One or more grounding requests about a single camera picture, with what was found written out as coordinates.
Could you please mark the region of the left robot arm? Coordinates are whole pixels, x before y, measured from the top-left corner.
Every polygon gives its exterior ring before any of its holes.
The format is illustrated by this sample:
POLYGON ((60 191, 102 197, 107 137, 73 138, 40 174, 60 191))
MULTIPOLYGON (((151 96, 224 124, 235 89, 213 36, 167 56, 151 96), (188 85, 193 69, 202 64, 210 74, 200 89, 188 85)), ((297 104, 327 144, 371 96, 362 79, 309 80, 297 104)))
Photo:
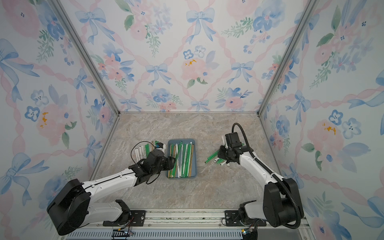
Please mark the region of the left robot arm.
POLYGON ((69 181, 47 207, 57 233, 65 236, 97 222, 110 222, 121 227, 129 225, 133 215, 123 200, 98 201, 117 191, 149 183, 151 177, 172 170, 175 162, 174 157, 166 157, 164 150, 159 148, 116 174, 83 183, 77 179, 69 181))

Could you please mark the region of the blue plastic storage tray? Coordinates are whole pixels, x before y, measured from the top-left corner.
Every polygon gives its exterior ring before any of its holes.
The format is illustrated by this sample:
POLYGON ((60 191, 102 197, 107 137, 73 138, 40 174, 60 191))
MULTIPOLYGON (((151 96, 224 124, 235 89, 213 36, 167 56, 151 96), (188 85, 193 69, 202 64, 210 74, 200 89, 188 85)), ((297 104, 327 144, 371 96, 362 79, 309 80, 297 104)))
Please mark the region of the blue plastic storage tray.
POLYGON ((168 179, 191 179, 198 173, 196 142, 193 139, 168 141, 167 156, 175 158, 173 168, 166 173, 168 179))

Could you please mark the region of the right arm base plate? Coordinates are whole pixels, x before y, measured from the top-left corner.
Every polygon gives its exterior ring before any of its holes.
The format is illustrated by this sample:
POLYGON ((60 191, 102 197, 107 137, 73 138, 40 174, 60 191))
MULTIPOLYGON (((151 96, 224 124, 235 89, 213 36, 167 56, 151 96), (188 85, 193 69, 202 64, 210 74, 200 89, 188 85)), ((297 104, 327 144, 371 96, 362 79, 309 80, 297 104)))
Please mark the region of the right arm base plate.
POLYGON ((249 218, 243 210, 224 211, 224 220, 227 227, 266 227, 267 222, 261 219, 249 218))

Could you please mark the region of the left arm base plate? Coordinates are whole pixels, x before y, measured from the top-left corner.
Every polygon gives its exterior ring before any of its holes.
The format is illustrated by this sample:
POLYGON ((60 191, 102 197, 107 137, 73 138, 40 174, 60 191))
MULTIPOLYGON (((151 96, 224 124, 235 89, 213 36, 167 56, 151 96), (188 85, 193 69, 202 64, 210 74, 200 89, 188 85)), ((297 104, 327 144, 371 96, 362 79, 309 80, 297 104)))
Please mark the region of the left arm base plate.
POLYGON ((133 210, 123 212, 120 217, 114 222, 104 221, 103 227, 142 227, 146 218, 145 210, 133 210))

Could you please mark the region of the brown paper straw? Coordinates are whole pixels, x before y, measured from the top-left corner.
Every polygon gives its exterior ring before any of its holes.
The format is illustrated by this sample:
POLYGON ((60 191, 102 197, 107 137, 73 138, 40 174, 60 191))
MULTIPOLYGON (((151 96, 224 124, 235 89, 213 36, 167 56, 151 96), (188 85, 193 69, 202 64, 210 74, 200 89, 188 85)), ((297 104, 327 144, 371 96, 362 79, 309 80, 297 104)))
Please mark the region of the brown paper straw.
POLYGON ((190 153, 190 159, 189 159, 189 172, 188 172, 188 177, 191 177, 191 176, 192 176, 193 153, 194 153, 194 145, 191 143, 191 153, 190 153))

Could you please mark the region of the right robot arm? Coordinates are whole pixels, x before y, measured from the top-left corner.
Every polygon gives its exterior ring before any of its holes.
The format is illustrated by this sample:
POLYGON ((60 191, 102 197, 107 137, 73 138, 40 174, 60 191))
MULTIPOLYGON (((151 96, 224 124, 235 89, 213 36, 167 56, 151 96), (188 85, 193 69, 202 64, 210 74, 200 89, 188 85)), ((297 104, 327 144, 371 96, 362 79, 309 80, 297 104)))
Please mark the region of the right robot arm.
POLYGON ((272 227, 297 229, 304 217, 299 187, 292 178, 285 178, 261 161, 246 146, 232 148, 220 146, 218 157, 226 163, 237 163, 246 169, 264 190, 261 201, 240 204, 240 220, 245 225, 261 220, 272 227))

